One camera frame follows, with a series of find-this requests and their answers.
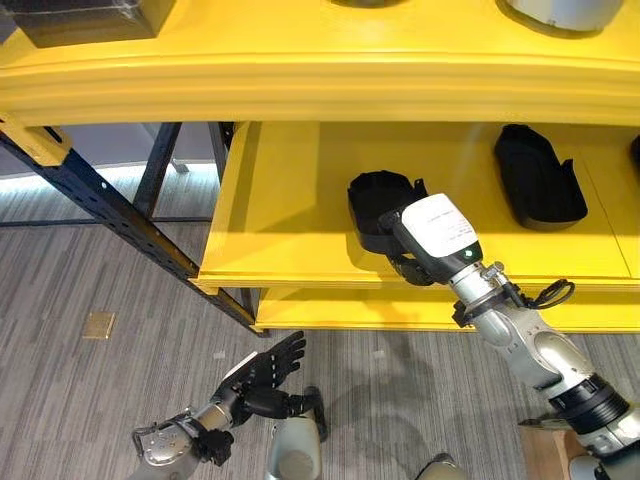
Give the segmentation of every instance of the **yellow shelf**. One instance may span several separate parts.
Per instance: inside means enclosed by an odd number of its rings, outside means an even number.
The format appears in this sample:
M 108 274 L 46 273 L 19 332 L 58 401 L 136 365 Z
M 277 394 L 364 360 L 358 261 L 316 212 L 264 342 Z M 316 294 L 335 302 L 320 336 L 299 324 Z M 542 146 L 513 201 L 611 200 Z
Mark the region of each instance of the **yellow shelf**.
M 640 330 L 640 291 L 578 289 L 567 303 L 541 312 L 563 332 L 623 333 Z M 460 329 L 451 319 L 453 294 L 442 287 L 405 290 L 313 290 L 273 288 L 263 292 L 256 326 L 279 329 L 443 330 Z
M 155 39 L 0 47 L 0 111 L 26 126 L 167 120 L 637 125 L 640 5 L 598 35 L 535 32 L 492 0 L 356 9 L 177 0 Z
M 633 278 L 640 278 L 640 170 L 629 161 L 633 133 L 626 129 L 584 128 L 575 136 L 616 241 Z
M 411 180 L 424 178 L 431 193 L 446 192 L 474 225 L 487 262 L 502 261 L 523 285 L 566 276 L 580 285 L 637 285 L 640 277 L 632 277 L 609 224 L 614 214 L 631 214 L 637 205 L 605 205 L 612 213 L 600 201 L 621 188 L 633 192 L 637 182 L 602 182 L 596 192 L 582 160 L 611 162 L 613 168 L 622 159 L 630 163 L 622 145 L 637 132 L 533 127 L 551 140 L 560 158 L 576 157 L 589 214 L 569 229 L 541 233 L 515 222 L 492 153 L 499 124 L 244 124 L 234 139 L 195 283 L 205 291 L 405 287 L 385 257 L 360 247 L 348 211 L 349 182 L 364 171 L 390 169 Z M 602 139 L 609 137 L 607 147 Z M 625 233 L 637 244 L 637 233 Z

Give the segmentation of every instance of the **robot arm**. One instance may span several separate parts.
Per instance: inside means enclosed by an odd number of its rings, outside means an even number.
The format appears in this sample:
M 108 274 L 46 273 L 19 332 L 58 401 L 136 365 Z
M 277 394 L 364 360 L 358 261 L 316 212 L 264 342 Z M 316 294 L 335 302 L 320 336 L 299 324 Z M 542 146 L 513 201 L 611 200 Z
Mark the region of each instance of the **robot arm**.
M 568 298 L 572 283 L 560 280 L 535 301 L 520 294 L 501 264 L 482 264 L 473 227 L 444 194 L 392 211 L 380 225 L 413 254 L 430 282 L 448 285 L 456 293 L 454 320 L 461 327 L 475 326 L 513 374 L 540 392 L 576 431 L 580 443 L 609 464 L 608 472 L 630 464 L 622 458 L 637 455 L 640 410 L 631 407 L 538 312 Z M 566 288 L 562 298 L 552 301 Z M 632 478 L 624 475 L 617 478 Z
M 296 332 L 270 350 L 249 355 L 223 379 L 200 410 L 185 412 L 132 433 L 140 465 L 129 480 L 186 480 L 199 463 L 222 465 L 231 456 L 233 436 L 226 431 L 251 415 L 287 418 L 316 406 L 316 395 L 276 390 L 298 370 L 306 341 Z

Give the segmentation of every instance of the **gray carpet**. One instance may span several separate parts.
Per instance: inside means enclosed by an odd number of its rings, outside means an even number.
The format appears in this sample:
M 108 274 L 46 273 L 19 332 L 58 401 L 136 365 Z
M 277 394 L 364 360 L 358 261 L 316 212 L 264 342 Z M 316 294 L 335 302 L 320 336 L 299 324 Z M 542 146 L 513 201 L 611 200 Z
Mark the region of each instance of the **gray carpet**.
M 199 260 L 208 227 L 166 225 Z M 198 405 L 258 339 L 100 226 L 0 230 L 0 478 L 122 479 L 129 433 Z M 80 338 L 89 311 L 115 311 L 108 341 Z M 284 386 L 328 404 L 325 479 L 412 480 L 450 452 L 474 479 L 525 478 L 516 424 L 545 411 L 473 334 L 307 333 Z M 637 398 L 638 336 L 574 335 Z M 223 468 L 194 479 L 259 479 L 270 421 L 234 432 Z

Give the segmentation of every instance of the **metal bracket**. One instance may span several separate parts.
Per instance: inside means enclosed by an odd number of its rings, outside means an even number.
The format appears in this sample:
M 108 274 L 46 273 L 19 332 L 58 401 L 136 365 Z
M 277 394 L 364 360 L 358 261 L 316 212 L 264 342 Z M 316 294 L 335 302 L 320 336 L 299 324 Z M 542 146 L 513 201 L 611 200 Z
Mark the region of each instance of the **metal bracket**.
M 25 127 L 6 112 L 0 112 L 0 132 L 43 167 L 61 165 L 71 149 L 71 138 L 59 128 Z

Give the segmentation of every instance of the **metal beam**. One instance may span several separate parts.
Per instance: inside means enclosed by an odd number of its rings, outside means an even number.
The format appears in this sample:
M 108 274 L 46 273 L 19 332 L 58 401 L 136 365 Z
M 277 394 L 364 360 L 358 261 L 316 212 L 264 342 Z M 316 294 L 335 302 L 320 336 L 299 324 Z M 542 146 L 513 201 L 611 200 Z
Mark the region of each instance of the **metal beam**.
M 211 217 L 154 217 L 153 223 L 211 223 Z M 66 218 L 60 220 L 11 220 L 0 222 L 0 228 L 17 227 L 78 227 L 82 225 L 102 225 L 95 218 Z
M 213 147 L 213 160 L 216 162 L 216 170 L 218 171 L 218 181 L 222 185 L 222 177 L 227 167 L 227 154 L 229 152 L 225 143 L 222 122 L 209 122 L 209 135 L 211 136 L 211 146 Z
M 147 167 L 140 179 L 133 206 L 145 217 L 151 218 L 156 208 L 167 166 L 173 157 L 173 149 L 182 123 L 163 123 L 153 142 Z
M 75 150 L 71 149 L 59 166 L 42 167 L 4 133 L 0 133 L 0 144 L 155 264 L 206 298 L 242 327 L 260 334 L 252 328 L 255 324 L 253 315 L 226 291 L 219 289 L 217 295 L 207 295 L 193 285 L 189 279 L 198 274 L 199 267 Z

